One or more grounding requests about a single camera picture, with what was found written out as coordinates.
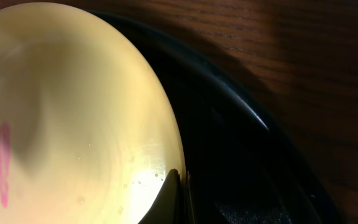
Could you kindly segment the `yellow plate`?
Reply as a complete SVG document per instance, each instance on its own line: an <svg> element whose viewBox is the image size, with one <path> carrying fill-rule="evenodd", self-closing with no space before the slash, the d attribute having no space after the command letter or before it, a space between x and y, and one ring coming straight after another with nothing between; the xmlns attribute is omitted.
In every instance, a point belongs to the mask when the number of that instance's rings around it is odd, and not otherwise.
<svg viewBox="0 0 358 224"><path fill-rule="evenodd" d="M170 171L175 115L124 35L63 4L0 10L0 223L138 223Z"/></svg>

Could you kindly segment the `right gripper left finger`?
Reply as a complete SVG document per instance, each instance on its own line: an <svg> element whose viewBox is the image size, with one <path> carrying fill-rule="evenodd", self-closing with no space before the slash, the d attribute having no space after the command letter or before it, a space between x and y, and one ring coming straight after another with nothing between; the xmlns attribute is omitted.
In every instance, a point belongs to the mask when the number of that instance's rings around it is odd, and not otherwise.
<svg viewBox="0 0 358 224"><path fill-rule="evenodd" d="M171 169L149 211L139 224L182 223L182 189L180 175Z"/></svg>

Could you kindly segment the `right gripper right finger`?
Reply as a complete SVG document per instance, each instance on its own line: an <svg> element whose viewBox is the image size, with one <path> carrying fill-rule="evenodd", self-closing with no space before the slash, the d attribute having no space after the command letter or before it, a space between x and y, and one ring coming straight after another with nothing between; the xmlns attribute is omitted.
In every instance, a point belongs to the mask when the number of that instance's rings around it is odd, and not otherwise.
<svg viewBox="0 0 358 224"><path fill-rule="evenodd" d="M191 192L191 175L189 172L186 173L186 179L184 181L184 198L186 207L186 222L187 224L197 224L195 206Z"/></svg>

